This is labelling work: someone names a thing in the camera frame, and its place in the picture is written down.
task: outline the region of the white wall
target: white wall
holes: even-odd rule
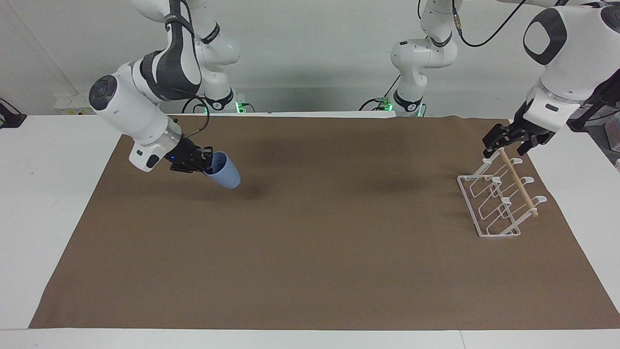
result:
[[[36,63],[20,34],[0,17],[0,96],[29,113],[51,112],[54,94],[70,94],[71,85],[86,92],[100,76],[166,44],[162,25],[141,17],[129,0],[2,3],[2,12],[7,3],[13,5],[70,82]],[[241,61],[227,68],[230,80],[261,111],[357,109],[365,100],[382,96],[396,77],[389,59],[392,45],[424,37],[415,0],[209,3],[223,31],[242,48]],[[461,10],[466,37],[472,42],[485,39],[514,6],[494,0],[466,1]],[[542,72],[521,44],[527,24],[538,11],[539,7],[522,8],[488,46],[460,45],[453,66],[429,71],[429,113],[511,116]],[[176,107],[164,106],[164,110]]]

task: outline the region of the black cable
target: black cable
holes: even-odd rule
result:
[[[211,112],[209,111],[209,107],[207,107],[207,106],[206,106],[206,103],[205,103],[205,104],[202,104],[202,105],[201,105],[201,104],[199,104],[199,105],[197,105],[197,106],[194,106],[194,109],[195,109],[196,107],[198,107],[198,106],[203,106],[203,107],[205,107],[205,112],[206,112],[206,121],[205,121],[205,124],[204,124],[204,126],[203,126],[203,127],[200,127],[198,130],[193,131],[193,132],[190,132],[189,134],[187,134],[187,135],[185,136],[185,138],[190,138],[190,137],[192,137],[192,136],[195,136],[195,135],[199,134],[200,132],[204,131],[204,129],[205,129],[207,126],[209,126],[209,121],[211,121]]]
[[[401,78],[401,76],[402,75],[398,74],[398,77],[396,78],[396,80],[394,80],[394,83],[392,84],[392,86],[390,86],[388,91],[383,95],[383,98],[386,98],[388,96],[388,94],[392,91],[392,88],[394,88],[394,86],[396,85],[398,80]]]
[[[190,103],[192,101],[195,101],[195,100],[198,100],[198,98],[197,97],[192,97],[192,98],[188,99],[187,102],[185,102],[185,104],[183,105],[183,109],[181,110],[181,114],[185,114],[185,110],[187,109],[187,107],[190,105]]]
[[[590,120],[588,120],[588,122],[590,122],[590,121],[596,121],[596,120],[600,120],[600,119],[604,119],[604,118],[606,118],[606,117],[612,116],[613,114],[615,114],[615,113],[617,113],[617,112],[618,112],[618,111],[614,111],[614,112],[613,112],[613,113],[611,113],[611,114],[607,114],[607,115],[605,115],[605,116],[600,116],[600,117],[597,117],[596,119],[590,119]]]
[[[362,104],[362,105],[361,105],[361,107],[360,107],[360,110],[359,110],[359,111],[361,112],[362,110],[364,110],[364,107],[366,107],[367,105],[371,104],[372,102],[379,102],[379,101],[377,101],[377,99],[376,99],[376,98],[369,99],[369,100],[367,100],[366,102],[364,102],[364,104]]]
[[[21,113],[22,113],[21,111],[19,111],[19,109],[18,109],[18,108],[16,108],[13,104],[9,103],[9,101],[7,101],[6,99],[4,99],[4,98],[1,98],[1,97],[0,97],[0,101],[5,102],[5,103],[6,103],[6,104],[8,104],[11,108],[15,109],[15,111],[17,112],[17,114],[21,114]]]
[[[458,12],[456,10],[456,5],[454,3],[454,0],[452,0],[452,13],[454,15],[454,26],[456,27],[456,31],[459,32],[459,36],[461,37],[461,40],[463,41],[463,43],[465,43],[465,45],[467,45],[469,47],[484,46],[489,41],[493,40],[493,38],[504,28],[506,23],[508,23],[508,21],[510,21],[510,19],[515,15],[515,13],[517,11],[519,11],[521,6],[523,6],[523,4],[525,4],[526,1],[527,0],[521,0],[521,2],[519,2],[519,5],[517,5],[515,7],[515,9],[512,11],[512,13],[506,18],[506,20],[500,25],[500,27],[497,28],[497,30],[493,33],[493,35],[491,35],[487,40],[483,41],[482,43],[469,43],[467,40],[465,40],[465,38],[463,37],[463,28],[461,27],[461,18],[459,17],[459,14],[458,14]]]
[[[203,105],[203,104],[196,104],[196,105],[194,106],[194,108],[192,109],[192,112],[193,112],[194,114],[196,114],[196,108],[197,108],[197,107],[204,107],[204,105]]]
[[[256,109],[254,108],[254,106],[252,105],[252,103],[241,103],[241,106],[242,106],[242,107],[246,107],[246,106],[248,106],[248,107],[252,107],[252,110],[253,110],[254,112],[256,112]]]

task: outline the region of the wooden dowel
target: wooden dowel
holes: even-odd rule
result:
[[[512,174],[512,179],[515,181],[515,184],[517,188],[519,189],[521,196],[523,196],[523,199],[525,200],[525,204],[528,206],[528,209],[535,209],[536,206],[534,206],[534,203],[532,202],[532,199],[529,197],[527,190],[525,190],[525,186],[523,185],[523,183],[521,183],[521,178],[516,173],[515,167],[512,165],[512,162],[510,161],[508,155],[506,154],[503,148],[500,148],[500,155],[502,156],[502,160],[506,163],[506,166],[508,166],[508,170]],[[534,210],[532,212],[532,215],[534,217],[538,217],[538,211]]]

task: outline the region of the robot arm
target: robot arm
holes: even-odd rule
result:
[[[462,3],[454,2],[457,9]],[[428,0],[420,26],[428,35],[425,39],[403,41],[392,48],[392,64],[401,80],[390,102],[398,115],[417,115],[427,87],[427,78],[420,71],[449,66],[458,54],[452,35],[452,0]]]
[[[188,3],[192,16],[201,19],[195,26],[196,57],[203,78],[200,91],[214,110],[235,109],[237,92],[231,87],[221,66],[239,61],[239,46],[222,33],[219,24],[211,17],[206,0],[190,0]]]
[[[497,0],[497,1],[505,2],[507,4],[518,4],[521,2],[521,0]],[[570,5],[575,5],[575,4],[581,5],[584,3],[584,1],[580,2],[579,0],[526,0],[525,4],[548,8],[548,7],[554,7],[554,6],[564,6],[568,2],[570,2]]]
[[[203,88],[194,41],[208,36],[203,34],[205,26],[194,27],[195,14],[187,0],[131,1],[145,17],[165,23],[168,46],[97,80],[89,93],[91,106],[103,120],[133,138],[129,160],[139,169],[150,172],[166,158],[174,171],[206,173],[213,149],[194,145],[157,106],[195,97]]]
[[[523,46],[545,71],[514,122],[497,124],[484,137],[486,157],[514,142],[524,142],[520,155],[546,144],[597,86],[620,69],[614,59],[620,54],[620,6],[602,2],[547,8],[528,26]]]

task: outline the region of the white wire rack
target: white wire rack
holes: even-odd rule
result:
[[[498,157],[503,164],[495,172],[487,173]],[[521,235],[519,225],[531,216],[537,217],[536,206],[547,201],[544,196],[530,198],[525,186],[533,183],[534,178],[519,177],[515,170],[515,165],[522,163],[522,159],[508,158],[504,149],[500,148],[491,158],[482,159],[482,166],[474,174],[458,176],[457,182],[480,237]],[[517,199],[517,193],[520,193],[524,203],[515,207],[513,202]]]

